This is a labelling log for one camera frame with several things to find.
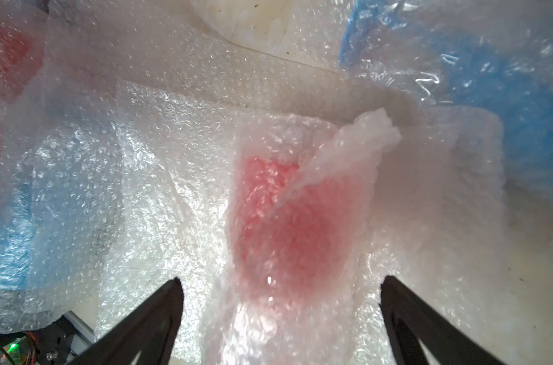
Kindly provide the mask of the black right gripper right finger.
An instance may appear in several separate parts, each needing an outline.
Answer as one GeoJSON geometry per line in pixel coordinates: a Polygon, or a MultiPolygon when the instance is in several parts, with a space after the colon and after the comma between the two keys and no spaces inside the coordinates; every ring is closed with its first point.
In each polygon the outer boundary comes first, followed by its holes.
{"type": "Polygon", "coordinates": [[[380,308],[398,364],[427,364],[423,347],[440,364],[501,363],[394,276],[384,278],[380,308]]]}

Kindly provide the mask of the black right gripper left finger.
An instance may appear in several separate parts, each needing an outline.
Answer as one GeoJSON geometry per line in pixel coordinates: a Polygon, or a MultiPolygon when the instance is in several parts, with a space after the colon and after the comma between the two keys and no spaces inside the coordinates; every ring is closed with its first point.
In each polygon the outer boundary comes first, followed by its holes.
{"type": "Polygon", "coordinates": [[[168,364],[184,309],[179,278],[167,281],[72,364],[168,364]]]}

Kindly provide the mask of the red glass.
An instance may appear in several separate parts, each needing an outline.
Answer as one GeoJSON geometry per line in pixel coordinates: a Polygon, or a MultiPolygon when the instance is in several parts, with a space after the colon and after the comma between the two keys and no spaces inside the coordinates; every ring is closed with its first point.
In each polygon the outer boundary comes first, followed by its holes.
{"type": "Polygon", "coordinates": [[[204,316],[202,362],[342,364],[378,169],[401,133],[377,109],[345,126],[249,117],[236,137],[229,259],[204,316]]]}

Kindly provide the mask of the light blue glass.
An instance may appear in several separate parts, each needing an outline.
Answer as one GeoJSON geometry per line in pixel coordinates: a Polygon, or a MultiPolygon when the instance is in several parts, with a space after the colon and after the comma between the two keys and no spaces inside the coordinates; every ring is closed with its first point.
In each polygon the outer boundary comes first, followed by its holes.
{"type": "Polygon", "coordinates": [[[507,178],[553,206],[553,1],[357,1],[339,64],[495,114],[507,178]]]}

